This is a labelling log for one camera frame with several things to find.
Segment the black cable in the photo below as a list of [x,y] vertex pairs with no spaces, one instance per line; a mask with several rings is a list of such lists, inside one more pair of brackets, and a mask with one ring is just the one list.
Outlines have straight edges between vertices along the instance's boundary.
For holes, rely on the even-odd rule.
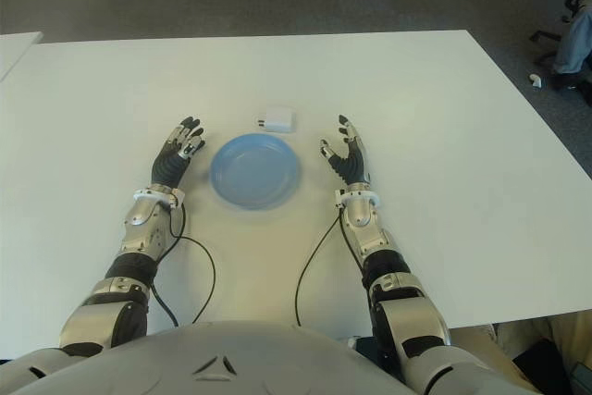
[[158,301],[160,306],[163,308],[170,320],[173,322],[173,326],[179,327],[179,321],[177,321],[177,317],[175,316],[175,314],[173,314],[173,311],[168,308],[167,304],[162,300],[162,298],[158,294],[158,291],[156,291],[154,283],[151,284],[150,290],[152,291],[154,298]]
[[337,217],[333,221],[333,224],[331,224],[331,226],[327,229],[327,231],[323,235],[323,238],[321,238],[321,241],[319,241],[318,244],[316,244],[316,247],[314,247],[313,252],[309,256],[308,261],[306,261],[306,265],[304,266],[304,268],[302,269],[302,272],[301,272],[300,276],[298,277],[298,284],[296,284],[296,293],[294,295],[294,312],[296,313],[296,322],[298,323],[298,326],[302,326],[302,323],[300,322],[300,315],[298,313],[298,293],[300,292],[300,285],[302,283],[302,278],[304,278],[304,273],[306,273],[306,269],[308,268],[308,265],[311,264],[311,261],[315,257],[316,252],[321,247],[321,245],[323,245],[323,242],[325,241],[325,238],[328,236],[328,234],[331,232],[331,230],[337,224],[337,221],[340,220],[340,219],[341,219],[341,212],[339,212],[339,214],[337,215]]
[[[158,259],[158,261],[156,261],[156,264],[157,265],[160,264],[160,262],[163,259],[165,259],[165,257],[169,253],[171,253],[175,247],[177,247],[180,240],[187,240],[187,241],[191,241],[191,242],[196,243],[197,245],[199,245],[203,249],[205,254],[207,254],[207,257],[210,260],[210,264],[212,265],[212,275],[213,275],[212,287],[210,288],[210,294],[208,295],[207,300],[205,300],[205,303],[203,304],[202,308],[197,313],[197,315],[193,318],[193,321],[191,321],[192,324],[195,324],[195,322],[198,320],[198,318],[204,312],[205,307],[207,307],[207,304],[210,303],[210,300],[212,299],[212,295],[214,294],[214,289],[216,288],[216,265],[214,263],[214,258],[212,258],[212,255],[210,254],[210,252],[207,250],[207,248],[205,248],[205,246],[202,243],[200,243],[199,241],[196,241],[194,238],[190,238],[188,236],[183,236],[183,233],[185,232],[185,224],[187,222],[187,213],[185,211],[185,204],[181,204],[181,213],[182,213],[182,219],[181,219],[181,229],[180,229],[179,235],[176,235],[175,233],[173,233],[173,222],[172,222],[172,215],[171,215],[168,229],[170,231],[171,236],[173,236],[173,238],[175,238],[175,240],[173,241],[171,246],[168,249],[166,249],[166,251]],[[166,314],[168,315],[170,320],[173,322],[173,326],[178,327],[179,321],[175,317],[175,314],[173,314],[173,312],[168,308],[167,304],[163,301],[163,299],[158,294],[158,291],[156,290],[156,286],[154,285],[154,283],[150,286],[150,289],[154,295],[154,298],[158,302],[158,304],[162,307],[162,309],[166,312]]]
[[158,258],[158,261],[156,261],[156,265],[159,265],[161,263],[161,261],[163,259],[165,259],[165,257],[171,253],[171,251],[177,247],[177,244],[179,244],[179,240],[180,237],[183,236],[183,232],[185,231],[185,222],[187,220],[187,214],[185,213],[185,204],[181,204],[181,213],[182,213],[182,219],[181,219],[181,230],[179,231],[179,235],[176,235],[175,233],[173,233],[173,214],[171,213],[170,215],[170,219],[168,220],[168,231],[170,231],[170,234],[173,238],[175,238],[175,241],[171,244],[171,246],[166,249],[166,251],[162,254],[162,256],[160,258]]
[[348,244],[348,249],[350,250],[351,257],[353,258],[353,260],[355,261],[355,264],[360,269],[360,273],[364,274],[364,270],[362,269],[362,265],[360,264],[360,261],[358,261],[358,257],[353,252],[353,248],[352,248],[352,245],[350,244],[350,240],[348,240],[348,237],[345,234],[345,230],[343,229],[343,209],[342,208],[339,209],[339,228],[341,228],[341,236],[343,236],[343,240],[345,241],[346,244]]
[[179,236],[179,239],[191,241],[191,242],[194,242],[197,245],[199,245],[202,248],[202,250],[205,252],[205,254],[207,254],[207,257],[210,260],[210,264],[212,265],[212,287],[210,288],[210,294],[207,295],[207,299],[203,303],[202,308],[197,313],[197,315],[193,318],[193,321],[191,321],[192,324],[195,324],[197,322],[197,320],[199,319],[199,317],[204,312],[205,307],[207,307],[207,304],[210,303],[210,300],[212,299],[212,295],[214,294],[214,289],[216,288],[216,265],[214,264],[214,258],[212,258],[212,255],[210,254],[210,252],[205,248],[205,246],[201,242],[196,241],[194,238],[190,238],[189,236]]

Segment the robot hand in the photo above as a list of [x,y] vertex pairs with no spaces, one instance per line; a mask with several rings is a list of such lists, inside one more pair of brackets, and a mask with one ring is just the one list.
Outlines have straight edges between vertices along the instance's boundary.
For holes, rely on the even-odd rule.
[[191,157],[205,145],[201,137],[204,129],[199,125],[200,119],[187,117],[170,133],[152,165],[153,184],[178,187]]
[[369,184],[370,174],[367,171],[362,139],[355,127],[345,116],[339,115],[339,123],[344,127],[339,128],[339,132],[347,136],[343,141],[348,144],[348,157],[344,159],[335,154],[328,142],[324,139],[321,140],[321,154],[347,185],[360,182]]

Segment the black joint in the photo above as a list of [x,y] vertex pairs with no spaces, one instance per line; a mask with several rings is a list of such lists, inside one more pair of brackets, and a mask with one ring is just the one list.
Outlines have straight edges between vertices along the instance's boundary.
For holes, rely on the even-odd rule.
[[113,327],[113,337],[111,338],[111,347],[124,344],[132,339],[137,339],[146,335],[148,321],[146,314],[148,308],[137,302],[126,304]]
[[87,358],[96,355],[103,350],[103,346],[94,342],[75,342],[61,349],[68,356],[85,356]]
[[409,338],[402,343],[405,354],[408,358],[419,356],[428,349],[433,347],[444,346],[444,340],[433,335],[425,335],[423,337]]
[[364,261],[364,288],[369,290],[372,283],[388,273],[410,273],[402,255],[394,250],[379,250],[372,253]]
[[146,287],[150,287],[156,276],[157,268],[156,261],[146,254],[125,253],[115,259],[107,270],[105,278],[133,278]]

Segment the silver metal joint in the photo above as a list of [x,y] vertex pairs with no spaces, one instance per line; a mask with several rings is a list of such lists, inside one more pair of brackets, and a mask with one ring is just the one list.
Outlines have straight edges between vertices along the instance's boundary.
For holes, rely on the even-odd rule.
[[379,287],[382,291],[415,289],[419,291],[422,296],[426,295],[419,279],[415,275],[407,272],[387,273],[386,275],[375,279],[370,286],[370,299],[372,299],[376,287]]
[[105,278],[95,284],[91,296],[102,293],[128,293],[132,290],[139,290],[148,295],[148,288],[139,280],[125,277]]

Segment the white table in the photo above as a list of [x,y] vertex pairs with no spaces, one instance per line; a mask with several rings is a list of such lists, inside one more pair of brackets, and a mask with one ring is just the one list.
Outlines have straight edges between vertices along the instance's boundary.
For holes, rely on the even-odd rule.
[[0,81],[42,37],[40,32],[0,34]]
[[[134,190],[172,127],[194,114],[207,144],[182,182],[189,233],[216,259],[203,320],[294,322],[303,263],[335,217],[340,182],[318,153],[337,115],[363,136],[381,215],[450,327],[592,307],[592,181],[465,31],[35,45],[0,108],[0,351],[53,346],[110,265]],[[239,211],[208,181],[228,140],[290,105],[280,136],[302,161],[296,194]],[[183,323],[209,290],[190,245],[157,284]],[[356,267],[335,230],[301,292],[302,322],[370,333]],[[169,326],[151,301],[150,330]]]

